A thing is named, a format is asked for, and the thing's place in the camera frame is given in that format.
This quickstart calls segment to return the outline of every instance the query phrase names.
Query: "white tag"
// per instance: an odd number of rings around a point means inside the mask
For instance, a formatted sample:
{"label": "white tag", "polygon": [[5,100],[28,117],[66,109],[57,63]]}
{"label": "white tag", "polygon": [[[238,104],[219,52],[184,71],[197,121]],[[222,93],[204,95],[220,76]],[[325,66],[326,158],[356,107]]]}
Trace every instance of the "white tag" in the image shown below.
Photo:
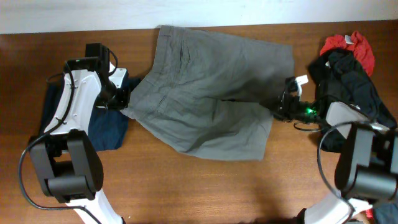
{"label": "white tag", "polygon": [[349,35],[346,35],[345,39],[346,39],[346,44],[354,44]]}

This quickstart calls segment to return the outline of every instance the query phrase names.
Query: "white backdrop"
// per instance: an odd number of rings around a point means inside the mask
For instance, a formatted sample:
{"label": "white backdrop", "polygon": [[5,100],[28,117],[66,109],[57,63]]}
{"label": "white backdrop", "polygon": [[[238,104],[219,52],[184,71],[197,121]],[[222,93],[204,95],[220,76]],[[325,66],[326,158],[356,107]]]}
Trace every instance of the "white backdrop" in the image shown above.
{"label": "white backdrop", "polygon": [[0,0],[0,33],[398,19],[398,0]]}

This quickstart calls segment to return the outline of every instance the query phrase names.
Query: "wooden table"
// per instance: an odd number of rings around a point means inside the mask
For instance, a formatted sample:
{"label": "wooden table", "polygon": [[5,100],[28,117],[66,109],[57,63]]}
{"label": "wooden table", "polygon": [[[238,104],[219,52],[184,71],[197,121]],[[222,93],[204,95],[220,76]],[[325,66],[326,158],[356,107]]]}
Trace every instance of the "wooden table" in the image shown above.
{"label": "wooden table", "polygon": [[[211,31],[292,44],[295,74],[317,58],[326,37],[358,30],[372,45],[371,77],[381,99],[398,117],[398,21],[212,27]],[[0,35],[0,217],[2,223],[81,223],[73,211],[31,207],[17,185],[17,162],[42,113],[45,77],[63,62],[84,56],[85,44],[101,42],[116,53],[131,77],[151,68],[159,30],[112,30]],[[304,100],[313,100],[311,82]],[[100,152],[103,189],[127,223],[236,223],[292,217],[322,199],[328,190],[317,169],[316,146],[307,133],[275,121],[262,161],[221,162],[175,152],[131,120],[122,148]],[[323,153],[333,181],[338,155]],[[59,205],[39,188],[30,159],[23,166],[29,194],[41,205]]]}

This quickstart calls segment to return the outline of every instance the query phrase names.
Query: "gray fabric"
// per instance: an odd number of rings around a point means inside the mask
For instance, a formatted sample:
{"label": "gray fabric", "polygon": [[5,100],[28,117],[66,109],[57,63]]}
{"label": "gray fabric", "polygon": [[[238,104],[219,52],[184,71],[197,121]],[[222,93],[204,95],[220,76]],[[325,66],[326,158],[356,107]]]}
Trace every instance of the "gray fabric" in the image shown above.
{"label": "gray fabric", "polygon": [[261,160],[272,115],[257,102],[293,76],[292,47],[162,26],[150,73],[122,111],[176,151]]}

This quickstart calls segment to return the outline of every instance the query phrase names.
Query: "pile of clothes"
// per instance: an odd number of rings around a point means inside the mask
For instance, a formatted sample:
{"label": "pile of clothes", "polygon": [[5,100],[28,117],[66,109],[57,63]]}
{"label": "pile of clothes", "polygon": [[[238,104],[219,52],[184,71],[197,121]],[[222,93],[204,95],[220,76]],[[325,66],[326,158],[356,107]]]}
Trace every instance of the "pile of clothes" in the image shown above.
{"label": "pile of clothes", "polygon": [[[326,117],[330,103],[339,99],[359,108],[378,123],[395,129],[395,118],[369,78],[373,74],[374,64],[372,48],[358,31],[351,36],[334,35],[327,38],[320,57],[308,66],[308,72],[317,85],[315,99],[324,99],[320,100],[320,116]],[[322,149],[341,152],[344,142],[345,138],[335,130],[326,137]],[[398,223],[398,202],[378,205],[374,209],[374,219],[381,224]]]}

